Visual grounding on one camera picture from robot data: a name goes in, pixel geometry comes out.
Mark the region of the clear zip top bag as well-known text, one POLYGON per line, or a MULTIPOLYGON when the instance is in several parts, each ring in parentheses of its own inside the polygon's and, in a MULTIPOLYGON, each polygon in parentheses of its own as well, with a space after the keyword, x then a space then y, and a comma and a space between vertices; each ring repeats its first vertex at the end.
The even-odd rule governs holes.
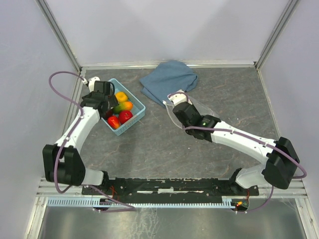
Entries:
MULTIPOLYGON (((196 107, 198 112, 201 115, 211 115, 216 118, 220 118, 220 116, 214 112, 212 109, 207 107, 206 105, 202 104, 201 102, 197 101, 196 99, 189 97, 189 100, 193 103, 193 105, 196 107)), ((182 123, 177 119, 177 117, 173 113, 174 104, 170 100, 163 101, 163 104, 166 107, 167 113, 171 119, 171 121, 179 128, 183 128, 182 123)))

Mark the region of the bright red apple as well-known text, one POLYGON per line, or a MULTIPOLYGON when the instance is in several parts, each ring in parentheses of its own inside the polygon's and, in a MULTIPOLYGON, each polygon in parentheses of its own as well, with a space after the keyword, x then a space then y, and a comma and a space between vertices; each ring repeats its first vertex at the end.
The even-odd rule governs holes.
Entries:
POLYGON ((133 114, 130 111, 121 111, 118 115, 118 120, 120 124, 126 123, 133 117, 133 114))

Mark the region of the red bell pepper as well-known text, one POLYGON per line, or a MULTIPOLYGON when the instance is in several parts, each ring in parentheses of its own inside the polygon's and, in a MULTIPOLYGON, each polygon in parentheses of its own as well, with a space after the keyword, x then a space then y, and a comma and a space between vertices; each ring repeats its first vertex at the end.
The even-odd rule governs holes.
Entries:
POLYGON ((121 126, 119 119, 116 116, 109 117, 107 123, 112 129, 118 129, 121 126))

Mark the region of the dark red apple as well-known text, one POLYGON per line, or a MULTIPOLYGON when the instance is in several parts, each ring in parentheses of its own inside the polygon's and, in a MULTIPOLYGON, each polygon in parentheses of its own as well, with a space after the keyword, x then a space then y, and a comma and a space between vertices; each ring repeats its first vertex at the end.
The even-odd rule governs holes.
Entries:
POLYGON ((113 116, 113 110, 108 110, 104 115, 104 119, 107 120, 111 116, 113 116))

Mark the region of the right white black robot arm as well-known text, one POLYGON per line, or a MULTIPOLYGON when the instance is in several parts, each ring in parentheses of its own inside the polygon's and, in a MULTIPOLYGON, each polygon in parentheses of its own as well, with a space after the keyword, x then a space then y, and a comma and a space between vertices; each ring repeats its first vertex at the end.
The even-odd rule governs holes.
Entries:
POLYGON ((279 189, 288 189, 300 163, 287 138, 278 140, 259 137, 236 129, 216 115, 201 114, 195 105, 182 102, 168 110, 171 120, 187 134, 199 140, 222 144, 256 159, 259 164, 239 168, 229 181, 229 190, 240 195, 246 189, 269 183, 279 189))

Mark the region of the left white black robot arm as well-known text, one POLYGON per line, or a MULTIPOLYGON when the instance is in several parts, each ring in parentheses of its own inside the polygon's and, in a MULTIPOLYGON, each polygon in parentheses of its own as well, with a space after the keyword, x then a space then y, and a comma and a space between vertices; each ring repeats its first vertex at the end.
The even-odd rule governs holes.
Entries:
POLYGON ((115 86, 109 81, 96 78, 89 88, 90 93, 83 96, 82 102, 77 105, 79 112, 64 135, 55 144, 47 144, 43 148, 44 173, 48 182, 93 185, 99 194, 106 194, 110 190, 107 173, 85 167, 80 151, 93 126, 101 118, 110 116, 118 101, 115 86))

